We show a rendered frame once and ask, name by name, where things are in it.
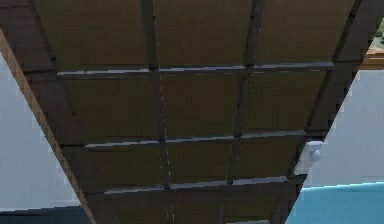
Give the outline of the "dark brown panelled room door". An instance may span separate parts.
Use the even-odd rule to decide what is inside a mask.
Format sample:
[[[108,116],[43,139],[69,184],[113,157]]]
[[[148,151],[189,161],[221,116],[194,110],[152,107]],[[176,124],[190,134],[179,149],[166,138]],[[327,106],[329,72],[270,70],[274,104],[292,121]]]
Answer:
[[[384,0],[0,0],[90,224],[285,224]]]

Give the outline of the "white round door knob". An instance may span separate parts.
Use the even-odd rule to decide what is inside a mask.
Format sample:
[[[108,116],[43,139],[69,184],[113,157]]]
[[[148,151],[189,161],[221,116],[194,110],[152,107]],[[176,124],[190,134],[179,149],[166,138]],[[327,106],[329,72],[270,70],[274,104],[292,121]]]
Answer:
[[[299,160],[295,166],[294,174],[308,174],[315,162],[322,157],[322,141],[307,142],[300,154]]]

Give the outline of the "wooden framed window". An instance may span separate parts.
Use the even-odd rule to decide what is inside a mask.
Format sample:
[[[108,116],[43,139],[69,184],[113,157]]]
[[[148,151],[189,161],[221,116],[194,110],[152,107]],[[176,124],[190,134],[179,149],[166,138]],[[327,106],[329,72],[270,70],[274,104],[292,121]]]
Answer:
[[[384,70],[384,18],[365,54],[360,70]]]

